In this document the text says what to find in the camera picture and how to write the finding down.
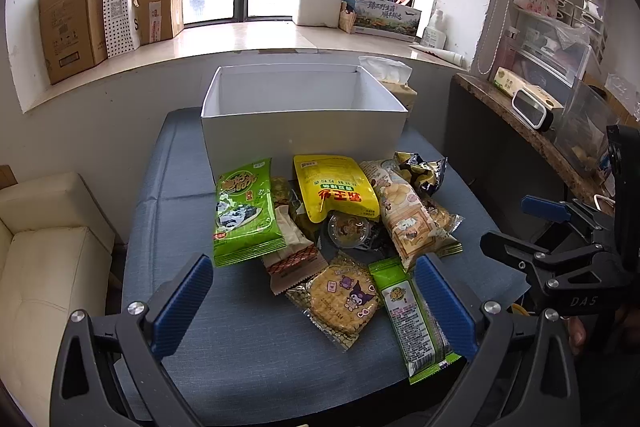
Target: white styrofoam box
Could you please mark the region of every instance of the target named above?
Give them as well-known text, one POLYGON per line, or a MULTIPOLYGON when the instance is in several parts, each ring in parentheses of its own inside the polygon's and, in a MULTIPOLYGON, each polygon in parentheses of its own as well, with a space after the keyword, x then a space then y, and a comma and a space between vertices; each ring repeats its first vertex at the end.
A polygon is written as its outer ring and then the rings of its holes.
POLYGON ((407 111, 360 66, 222 66, 202 108, 214 179, 272 158, 271 175, 292 179, 296 154, 391 158, 407 111))
POLYGON ((337 28, 342 0, 299 0, 293 12, 298 26, 327 26, 337 28))

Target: sofa cushion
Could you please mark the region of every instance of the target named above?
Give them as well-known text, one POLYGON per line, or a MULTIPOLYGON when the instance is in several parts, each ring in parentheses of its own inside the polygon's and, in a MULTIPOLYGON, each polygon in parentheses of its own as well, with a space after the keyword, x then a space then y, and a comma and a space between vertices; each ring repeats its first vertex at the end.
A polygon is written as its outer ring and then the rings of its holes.
POLYGON ((6 255, 9 252, 9 247, 11 246, 11 240, 13 238, 14 234, 9 232, 4 223, 0 221, 0 278, 2 277, 2 270, 4 269, 6 255))
POLYGON ((38 427, 69 313, 104 315, 111 255, 87 227, 14 236, 0 279, 0 378, 38 427))
POLYGON ((109 251, 114 232, 75 172, 45 176, 0 190, 0 221, 12 233, 88 227, 109 251))

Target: blue table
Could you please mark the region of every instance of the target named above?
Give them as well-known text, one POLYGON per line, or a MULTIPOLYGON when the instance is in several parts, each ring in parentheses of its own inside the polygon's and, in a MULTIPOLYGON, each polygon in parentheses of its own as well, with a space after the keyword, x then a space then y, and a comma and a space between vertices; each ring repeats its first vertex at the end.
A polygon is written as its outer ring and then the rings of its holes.
MULTIPOLYGON (((405 127, 399 150, 441 158, 405 127)), ((123 307, 147 299, 194 252, 211 252, 215 191, 199 108, 167 115, 140 190, 124 275, 123 307)), ((456 172, 447 167, 437 201, 465 220, 456 230, 464 252, 444 263, 479 298, 504 305, 524 293, 524 275, 486 258, 481 235, 496 229, 456 172)), ((330 259, 334 252, 322 244, 330 259)), ((371 263, 374 254, 358 253, 371 263)), ((380 309, 347 352, 338 350, 285 296, 274 296, 259 259, 215 269, 213 286, 174 356, 164 359, 204 425, 245 425, 299 417, 359 399, 407 378, 391 323, 380 309)), ((123 367, 123 388, 139 419, 148 419, 123 367)))

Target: blue gripper pad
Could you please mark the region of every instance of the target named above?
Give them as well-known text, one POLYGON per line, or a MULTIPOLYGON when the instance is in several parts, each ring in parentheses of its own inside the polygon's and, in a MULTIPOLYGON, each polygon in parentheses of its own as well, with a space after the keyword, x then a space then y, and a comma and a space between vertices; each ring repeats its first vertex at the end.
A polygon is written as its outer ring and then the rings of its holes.
POLYGON ((543 200, 533 196, 524 196, 520 202, 520 208, 529 216, 541 217, 547 221, 564 223, 571 219, 571 214, 564 204, 557 201, 543 200))
POLYGON ((415 283, 452 349, 468 362, 478 352, 476 327, 453 290, 427 256, 415 263, 415 283))
POLYGON ((156 360, 175 353, 213 282, 213 265, 203 255, 153 323, 151 352, 156 360))

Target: clear plastic box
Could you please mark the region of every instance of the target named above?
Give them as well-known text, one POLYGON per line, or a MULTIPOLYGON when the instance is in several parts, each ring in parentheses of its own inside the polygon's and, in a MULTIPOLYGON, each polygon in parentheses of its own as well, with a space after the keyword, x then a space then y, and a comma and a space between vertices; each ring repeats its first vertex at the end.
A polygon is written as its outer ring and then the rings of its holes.
POLYGON ((575 82, 562 112, 554 145, 584 178, 591 176, 607 150, 607 125, 620 121, 609 105, 583 82, 575 82))
POLYGON ((582 78, 590 54, 588 35, 581 35, 584 29, 524 10, 518 10, 516 28, 516 44, 566 77, 569 86, 573 78, 582 78))

